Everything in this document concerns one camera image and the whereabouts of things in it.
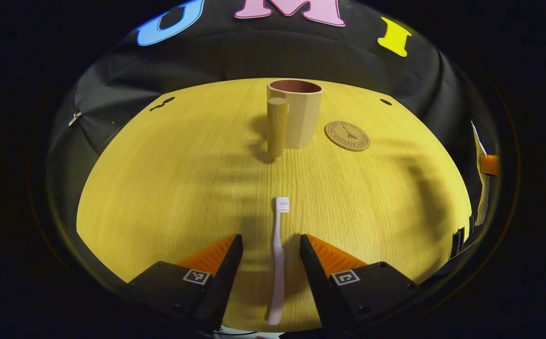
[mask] cup rim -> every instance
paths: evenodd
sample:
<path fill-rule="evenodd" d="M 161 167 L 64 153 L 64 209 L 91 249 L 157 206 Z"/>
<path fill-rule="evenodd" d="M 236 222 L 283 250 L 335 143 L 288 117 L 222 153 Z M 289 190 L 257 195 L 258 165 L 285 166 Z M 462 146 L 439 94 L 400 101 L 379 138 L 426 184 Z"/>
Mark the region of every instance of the cup rim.
<path fill-rule="evenodd" d="M 283 80 L 296 80 L 296 81 L 301 81 L 303 83 L 310 83 L 310 84 L 313 84 L 315 86 L 317 86 L 319 88 L 319 90 L 317 92 L 292 92 L 292 91 L 289 91 L 289 90 L 282 90 L 282 89 L 277 89 L 277 88 L 274 88 L 271 86 L 271 84 L 277 82 L 277 81 L 283 81 Z M 304 79 L 295 79 L 295 78 L 283 78 L 283 79 L 275 79 L 273 81 L 270 81 L 268 84 L 267 84 L 267 87 L 270 88 L 270 89 L 274 89 L 274 90 L 278 90 L 280 92 L 283 92 L 283 93 L 289 93 L 289 94 L 305 94 L 305 95 L 312 95 L 312 94 L 320 94 L 323 92 L 323 86 L 321 86 L 320 84 L 318 83 L 314 83 L 312 81 L 309 81 L 309 80 L 304 80 Z"/>

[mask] toothbrush handle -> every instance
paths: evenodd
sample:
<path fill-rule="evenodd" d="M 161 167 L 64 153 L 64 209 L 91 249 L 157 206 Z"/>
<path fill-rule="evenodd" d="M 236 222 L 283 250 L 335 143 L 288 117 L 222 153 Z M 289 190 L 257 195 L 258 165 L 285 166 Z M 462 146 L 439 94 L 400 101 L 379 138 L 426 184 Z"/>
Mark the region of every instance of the toothbrush handle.
<path fill-rule="evenodd" d="M 280 215 L 275 218 L 275 236 L 273 237 L 273 254 L 275 255 L 275 281 L 273 284 L 273 299 L 271 300 L 271 311 L 269 311 L 269 324 L 279 325 L 281 320 L 281 310 L 284 299 L 284 262 L 286 254 L 281 246 L 281 237 L 279 231 Z"/>

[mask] blue letter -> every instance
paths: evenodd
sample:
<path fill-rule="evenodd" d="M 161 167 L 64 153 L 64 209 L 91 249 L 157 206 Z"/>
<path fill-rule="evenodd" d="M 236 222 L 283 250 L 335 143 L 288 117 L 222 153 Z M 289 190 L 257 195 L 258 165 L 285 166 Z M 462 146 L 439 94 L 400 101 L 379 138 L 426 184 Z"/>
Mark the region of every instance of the blue letter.
<path fill-rule="evenodd" d="M 163 16 L 168 14 L 168 12 L 163 13 L 162 15 L 159 15 L 139 26 L 137 29 L 139 31 L 137 32 L 137 44 L 140 46 L 152 45 L 178 34 L 198 20 L 198 17 L 200 17 L 202 14 L 203 5 L 204 0 L 191 0 L 179 5 L 179 7 L 184 7 L 183 17 L 179 22 L 173 26 L 170 26 L 169 28 L 166 28 L 165 30 L 160 29 L 160 21 Z"/>

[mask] yellow letter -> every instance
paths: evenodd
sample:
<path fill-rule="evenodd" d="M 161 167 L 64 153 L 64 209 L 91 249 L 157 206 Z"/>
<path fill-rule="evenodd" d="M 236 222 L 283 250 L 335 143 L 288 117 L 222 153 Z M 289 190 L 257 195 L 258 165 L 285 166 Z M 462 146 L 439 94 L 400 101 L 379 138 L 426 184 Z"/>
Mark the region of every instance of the yellow letter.
<path fill-rule="evenodd" d="M 378 38 L 378 43 L 396 54 L 406 57 L 407 51 L 405 50 L 405 45 L 407 43 L 407 36 L 411 36 L 411 33 L 397 25 L 395 22 L 392 22 L 385 17 L 381 18 L 388 27 L 385 36 Z"/>

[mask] wood grain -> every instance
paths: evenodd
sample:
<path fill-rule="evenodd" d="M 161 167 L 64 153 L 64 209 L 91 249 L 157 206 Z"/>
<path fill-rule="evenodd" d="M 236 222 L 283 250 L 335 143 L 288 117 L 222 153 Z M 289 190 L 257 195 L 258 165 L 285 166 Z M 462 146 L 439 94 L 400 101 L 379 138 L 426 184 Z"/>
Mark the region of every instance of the wood grain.
<path fill-rule="evenodd" d="M 241 234 L 244 253 L 224 325 L 268 332 L 321 325 L 300 234 L 368 263 L 385 260 L 417 283 L 447 262 L 451 235 L 469 227 L 471 208 L 460 173 L 424 124 L 387 95 L 314 80 L 325 90 L 312 143 L 272 161 L 269 81 L 177 90 L 139 112 L 84 187 L 77 230 L 88 248 L 128 282 L 158 260 L 176 262 Z M 150 111 L 170 96 L 176 99 Z M 371 146 L 351 152 L 330 142 L 324 126 L 335 120 L 359 126 Z M 281 324 L 269 326 L 276 196 L 289 197 L 291 206 L 281 220 L 284 311 Z"/>

